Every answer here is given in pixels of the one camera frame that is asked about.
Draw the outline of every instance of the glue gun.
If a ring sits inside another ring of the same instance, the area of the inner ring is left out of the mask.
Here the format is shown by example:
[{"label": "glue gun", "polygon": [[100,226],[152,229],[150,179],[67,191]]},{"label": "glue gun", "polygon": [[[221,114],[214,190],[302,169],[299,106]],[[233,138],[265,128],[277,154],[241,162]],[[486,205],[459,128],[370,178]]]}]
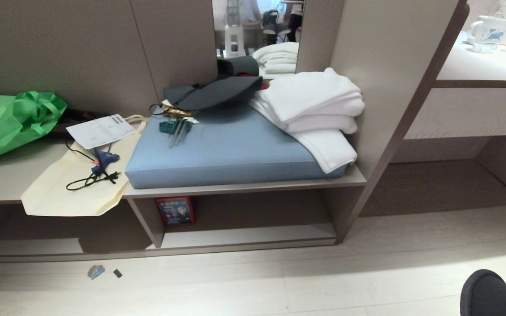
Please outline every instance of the glue gun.
[{"label": "glue gun", "polygon": [[120,159],[120,156],[118,154],[111,154],[110,152],[106,151],[97,151],[96,154],[103,163],[103,166],[102,167],[99,166],[98,159],[94,161],[94,163],[96,163],[97,165],[91,168],[91,171],[93,172],[93,174],[95,174],[95,176],[99,176],[100,174],[102,174],[103,170],[105,170],[111,162],[118,162],[118,160]]}]

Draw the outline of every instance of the blue seat cushion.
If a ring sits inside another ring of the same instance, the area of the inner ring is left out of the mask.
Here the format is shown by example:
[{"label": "blue seat cushion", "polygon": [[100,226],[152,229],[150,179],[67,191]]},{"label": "blue seat cushion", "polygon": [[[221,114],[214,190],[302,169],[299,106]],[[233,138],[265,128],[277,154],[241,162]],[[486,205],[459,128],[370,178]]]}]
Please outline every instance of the blue seat cushion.
[{"label": "blue seat cushion", "polygon": [[195,117],[184,142],[169,148],[169,135],[152,116],[136,145],[126,175],[136,189],[209,186],[337,178],[346,166],[322,172],[291,136],[249,106],[211,108]]}]

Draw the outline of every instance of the light wooden floor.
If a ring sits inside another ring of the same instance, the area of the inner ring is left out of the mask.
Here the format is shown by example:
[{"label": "light wooden floor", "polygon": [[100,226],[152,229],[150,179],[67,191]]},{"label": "light wooden floor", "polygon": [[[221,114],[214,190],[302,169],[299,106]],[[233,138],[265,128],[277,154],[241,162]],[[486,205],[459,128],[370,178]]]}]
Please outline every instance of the light wooden floor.
[{"label": "light wooden floor", "polygon": [[0,264],[0,315],[457,316],[478,269],[506,281],[506,206],[360,218],[340,246]]}]

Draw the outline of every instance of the desk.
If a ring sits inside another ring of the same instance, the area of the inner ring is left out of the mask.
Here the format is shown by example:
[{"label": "desk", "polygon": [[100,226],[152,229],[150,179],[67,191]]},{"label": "desk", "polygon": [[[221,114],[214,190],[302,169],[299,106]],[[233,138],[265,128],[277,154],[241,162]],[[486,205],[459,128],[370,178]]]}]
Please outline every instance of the desk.
[{"label": "desk", "polygon": [[406,139],[506,135],[506,53],[469,48],[456,42]]}]

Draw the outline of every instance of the red box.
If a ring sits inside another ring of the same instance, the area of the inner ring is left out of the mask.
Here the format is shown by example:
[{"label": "red box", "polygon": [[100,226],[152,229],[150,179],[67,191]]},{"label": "red box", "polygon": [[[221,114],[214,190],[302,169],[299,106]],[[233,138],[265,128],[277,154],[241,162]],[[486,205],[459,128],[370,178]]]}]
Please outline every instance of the red box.
[{"label": "red box", "polygon": [[191,197],[156,198],[155,202],[166,226],[183,226],[195,223],[195,211]]}]

